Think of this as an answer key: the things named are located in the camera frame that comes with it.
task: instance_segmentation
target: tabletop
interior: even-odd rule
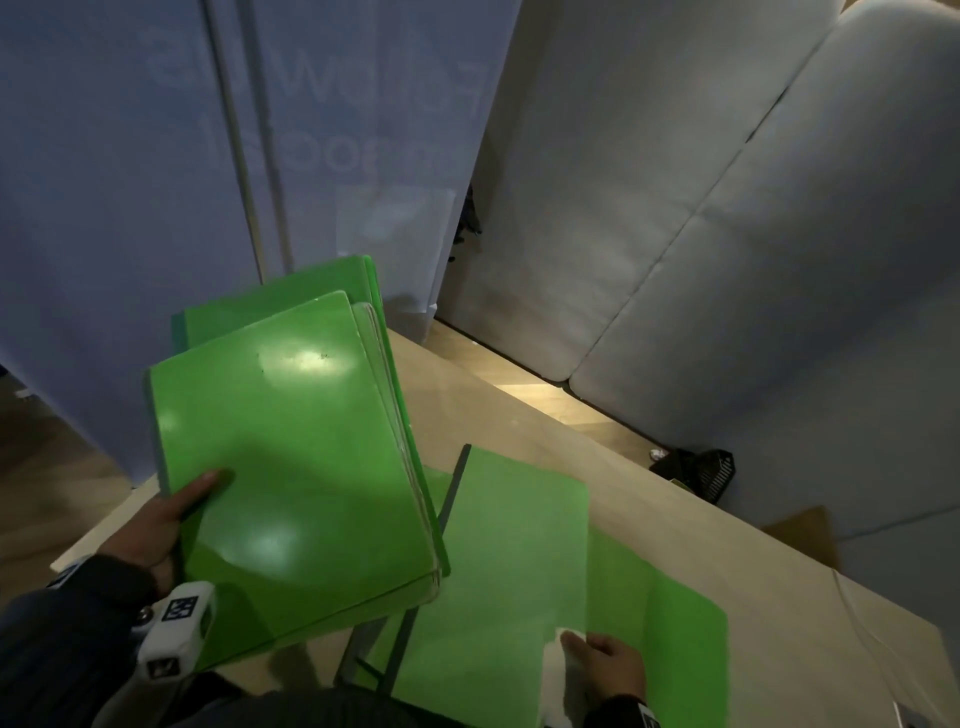
[[[424,465],[451,473],[471,443],[577,478],[591,522],[727,613],[730,726],[893,728],[895,698],[960,726],[934,625],[392,332],[391,344]],[[53,568],[94,551],[155,493],[155,479],[134,490]],[[251,692],[328,684],[347,638],[222,672]]]

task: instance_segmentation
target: white cable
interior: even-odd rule
[[[910,666],[903,660],[903,658],[899,655],[897,650],[895,650],[889,644],[884,642],[880,637],[875,635],[871,631],[870,627],[868,627],[867,624],[863,621],[863,619],[860,618],[860,616],[857,614],[856,607],[853,606],[852,595],[847,591],[847,588],[843,585],[843,582],[840,581],[840,573],[836,569],[831,569],[831,571],[833,571],[833,581],[837,585],[837,592],[839,592],[840,600],[843,601],[844,607],[847,610],[847,615],[848,617],[850,617],[851,622],[855,622],[855,624],[853,625],[853,631],[856,632],[856,636],[860,640],[860,642],[863,644],[864,649],[866,649],[867,652],[870,653],[870,656],[873,658],[874,662],[876,663],[876,666],[880,671],[880,675],[881,677],[883,677],[883,682],[887,686],[887,690],[890,692],[893,699],[897,701],[896,694],[894,693],[890,683],[887,681],[886,673],[883,669],[883,665],[880,663],[880,660],[876,658],[873,650],[871,650],[870,647],[868,647],[866,643],[863,642],[863,639],[860,637],[860,633],[856,629],[857,624],[860,625],[863,631],[866,632],[870,636],[870,638],[874,640],[874,642],[878,643],[880,646],[885,648],[891,655],[893,655],[896,658],[897,662],[899,662],[902,665],[903,670],[906,672],[907,676],[910,678],[910,682],[912,682],[914,684],[914,687],[916,687],[917,690],[920,691],[920,695],[924,697],[924,702],[926,703],[927,707],[933,711],[934,715],[937,716],[937,719],[948,728],[955,728],[955,724],[947,720],[944,717],[944,714],[940,712],[940,709],[937,707],[936,703],[934,703],[933,700],[930,699],[930,696],[926,693],[926,690],[924,690],[924,686],[920,684],[920,681],[917,680],[917,677],[914,674],[913,670],[910,669]],[[911,700],[915,699],[914,695],[909,690],[904,690],[904,692],[906,692],[906,694],[910,697]]]

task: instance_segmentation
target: sleeve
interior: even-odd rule
[[[633,695],[608,698],[587,714],[584,728],[660,728],[652,715],[645,715],[646,703]]]
[[[130,677],[131,629],[156,597],[148,571],[97,555],[12,601],[0,615],[0,725],[89,726]]]

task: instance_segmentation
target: black basket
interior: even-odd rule
[[[711,449],[699,455],[675,449],[651,465],[650,472],[667,480],[679,480],[694,494],[715,505],[733,480],[736,466],[733,453],[724,449]]]

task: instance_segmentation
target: wooden floor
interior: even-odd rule
[[[563,389],[434,322],[426,348],[644,467],[653,444]],[[49,564],[116,507],[131,483],[112,461],[0,379],[0,606],[43,586]]]

